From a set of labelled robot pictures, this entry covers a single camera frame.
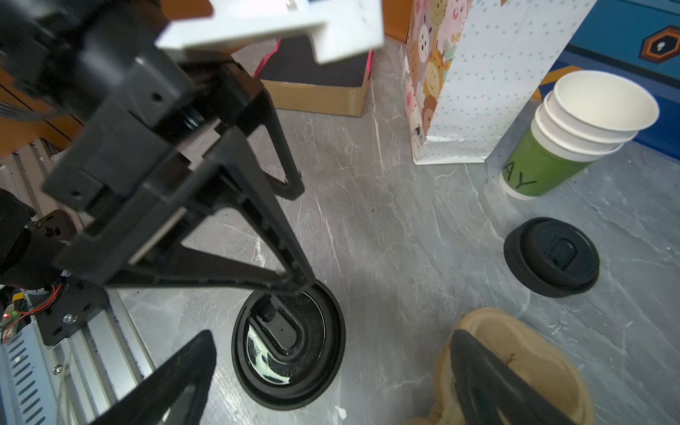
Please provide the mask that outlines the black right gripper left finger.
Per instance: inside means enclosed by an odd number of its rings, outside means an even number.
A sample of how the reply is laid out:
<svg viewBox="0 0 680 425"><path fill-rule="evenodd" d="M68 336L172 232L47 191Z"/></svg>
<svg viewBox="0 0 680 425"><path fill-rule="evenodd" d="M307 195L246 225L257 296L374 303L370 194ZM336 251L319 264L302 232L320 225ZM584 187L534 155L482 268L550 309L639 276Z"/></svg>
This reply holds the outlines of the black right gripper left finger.
<svg viewBox="0 0 680 425"><path fill-rule="evenodd" d="M200 423L216 360L213 334L203 330L93 423Z"/></svg>

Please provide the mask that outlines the stack of black cup lids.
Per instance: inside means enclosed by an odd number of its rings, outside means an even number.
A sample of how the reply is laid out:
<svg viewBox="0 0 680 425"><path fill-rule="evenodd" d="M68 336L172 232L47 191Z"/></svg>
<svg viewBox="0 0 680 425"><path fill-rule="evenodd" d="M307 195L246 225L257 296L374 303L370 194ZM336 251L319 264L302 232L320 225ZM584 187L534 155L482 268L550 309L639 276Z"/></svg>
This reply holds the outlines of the stack of black cup lids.
<svg viewBox="0 0 680 425"><path fill-rule="evenodd" d="M552 299L587 292L600 277L600 255L593 241L554 218L522 223L506 237L503 253L520 283Z"/></svg>

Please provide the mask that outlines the stack of pulp cup carriers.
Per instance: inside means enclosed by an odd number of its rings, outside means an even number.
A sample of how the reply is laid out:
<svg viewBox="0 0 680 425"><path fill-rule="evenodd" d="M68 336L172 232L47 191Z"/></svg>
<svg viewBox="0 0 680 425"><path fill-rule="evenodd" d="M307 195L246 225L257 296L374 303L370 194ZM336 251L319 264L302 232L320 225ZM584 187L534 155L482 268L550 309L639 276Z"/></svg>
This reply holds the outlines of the stack of pulp cup carriers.
<svg viewBox="0 0 680 425"><path fill-rule="evenodd" d="M571 424L594 422L593 400L586 382L566 354L513 316L493 308L464 315L448 336L434 367L436 401L426 417L412 424L467 424L453 385L450 343L453 332L469 332L531 388L546 398Z"/></svg>

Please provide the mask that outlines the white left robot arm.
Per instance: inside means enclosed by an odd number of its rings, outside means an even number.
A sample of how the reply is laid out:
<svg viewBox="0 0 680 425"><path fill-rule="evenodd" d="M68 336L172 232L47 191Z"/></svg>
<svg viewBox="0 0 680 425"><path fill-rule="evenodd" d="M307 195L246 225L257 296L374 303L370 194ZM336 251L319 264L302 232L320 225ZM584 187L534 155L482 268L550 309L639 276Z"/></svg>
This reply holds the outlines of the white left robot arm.
<svg viewBox="0 0 680 425"><path fill-rule="evenodd" d="M91 223L70 242L1 195L1 282L70 274L103 287L231 287L295 295L315 273L279 205L304 192L271 97L227 54L177 60L155 42L157 1L4 1L1 67L83 132L42 188ZM186 248L205 219L240 212L281 271Z"/></svg>

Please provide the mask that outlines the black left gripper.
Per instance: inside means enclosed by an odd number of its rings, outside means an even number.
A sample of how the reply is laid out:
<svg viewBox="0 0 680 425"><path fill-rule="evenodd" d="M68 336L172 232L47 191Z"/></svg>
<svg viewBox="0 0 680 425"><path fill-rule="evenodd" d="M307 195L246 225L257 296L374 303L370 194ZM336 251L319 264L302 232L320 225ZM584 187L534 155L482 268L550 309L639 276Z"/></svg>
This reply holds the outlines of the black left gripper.
<svg viewBox="0 0 680 425"><path fill-rule="evenodd" d="M58 265L114 287L298 294L315 273L276 196L296 200L305 186L272 99L233 60L176 63L155 44L167 25L156 1L1 4L4 69L85 125L44 185L93 219ZM284 181L260 169L247 140L258 127ZM282 270L182 245L224 209L242 215Z"/></svg>

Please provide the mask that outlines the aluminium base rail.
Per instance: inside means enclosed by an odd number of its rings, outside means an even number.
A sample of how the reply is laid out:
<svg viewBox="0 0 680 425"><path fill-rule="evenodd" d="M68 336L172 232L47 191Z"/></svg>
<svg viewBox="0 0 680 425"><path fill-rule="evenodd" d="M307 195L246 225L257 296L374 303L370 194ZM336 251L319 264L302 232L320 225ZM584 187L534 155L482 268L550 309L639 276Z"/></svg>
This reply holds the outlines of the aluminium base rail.
<svg viewBox="0 0 680 425"><path fill-rule="evenodd" d="M45 345L37 320L1 345L3 424L89 424L156 366L120 295L72 336Z"/></svg>

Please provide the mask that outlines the cardboard napkin box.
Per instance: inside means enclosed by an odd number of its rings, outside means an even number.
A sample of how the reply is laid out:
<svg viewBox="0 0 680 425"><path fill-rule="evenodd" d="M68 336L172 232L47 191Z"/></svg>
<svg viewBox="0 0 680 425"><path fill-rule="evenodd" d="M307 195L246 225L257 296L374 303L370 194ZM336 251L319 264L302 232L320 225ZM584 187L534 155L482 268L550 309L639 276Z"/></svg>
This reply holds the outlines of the cardboard napkin box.
<svg viewBox="0 0 680 425"><path fill-rule="evenodd" d="M364 83L358 88L260 81L265 85L277 109L361 117L372 67L373 54L370 69L365 74Z"/></svg>

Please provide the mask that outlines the black plastic cup lid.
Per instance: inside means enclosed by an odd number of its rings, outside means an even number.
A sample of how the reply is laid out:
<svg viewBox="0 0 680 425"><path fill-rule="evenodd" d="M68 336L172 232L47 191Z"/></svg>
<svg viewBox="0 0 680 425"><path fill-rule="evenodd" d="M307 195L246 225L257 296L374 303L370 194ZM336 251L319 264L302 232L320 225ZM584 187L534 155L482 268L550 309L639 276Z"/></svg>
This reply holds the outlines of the black plastic cup lid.
<svg viewBox="0 0 680 425"><path fill-rule="evenodd" d="M329 388L345 343L340 305L318 281L296 296L253 292L237 315L231 355L239 384L255 402L290 411Z"/></svg>

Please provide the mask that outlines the cartoon animal paper gift bag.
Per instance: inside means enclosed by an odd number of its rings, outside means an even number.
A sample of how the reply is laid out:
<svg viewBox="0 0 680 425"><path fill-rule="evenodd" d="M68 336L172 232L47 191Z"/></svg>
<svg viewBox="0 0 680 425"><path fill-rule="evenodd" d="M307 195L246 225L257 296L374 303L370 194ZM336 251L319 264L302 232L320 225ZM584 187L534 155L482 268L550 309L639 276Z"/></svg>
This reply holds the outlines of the cartoon animal paper gift bag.
<svg viewBox="0 0 680 425"><path fill-rule="evenodd" d="M403 68L414 164L485 162L593 7L415 1Z"/></svg>

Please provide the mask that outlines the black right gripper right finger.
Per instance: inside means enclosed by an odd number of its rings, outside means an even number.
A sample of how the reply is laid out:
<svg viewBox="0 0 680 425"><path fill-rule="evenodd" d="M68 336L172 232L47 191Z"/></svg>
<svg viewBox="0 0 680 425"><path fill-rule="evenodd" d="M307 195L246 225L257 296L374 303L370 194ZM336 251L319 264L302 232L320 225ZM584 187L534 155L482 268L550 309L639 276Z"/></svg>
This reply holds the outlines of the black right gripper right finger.
<svg viewBox="0 0 680 425"><path fill-rule="evenodd" d="M469 332L453 332L453 388L467 424L571 424Z"/></svg>

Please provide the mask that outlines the stack of green paper cups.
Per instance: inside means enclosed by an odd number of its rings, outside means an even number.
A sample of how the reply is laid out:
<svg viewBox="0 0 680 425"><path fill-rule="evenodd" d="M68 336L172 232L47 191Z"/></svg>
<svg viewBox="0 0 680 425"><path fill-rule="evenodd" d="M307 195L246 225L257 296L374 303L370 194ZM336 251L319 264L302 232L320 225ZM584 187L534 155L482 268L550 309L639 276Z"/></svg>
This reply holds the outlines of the stack of green paper cups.
<svg viewBox="0 0 680 425"><path fill-rule="evenodd" d="M514 198L544 196L652 127L660 107L645 88L616 74L582 70L555 83L500 172Z"/></svg>

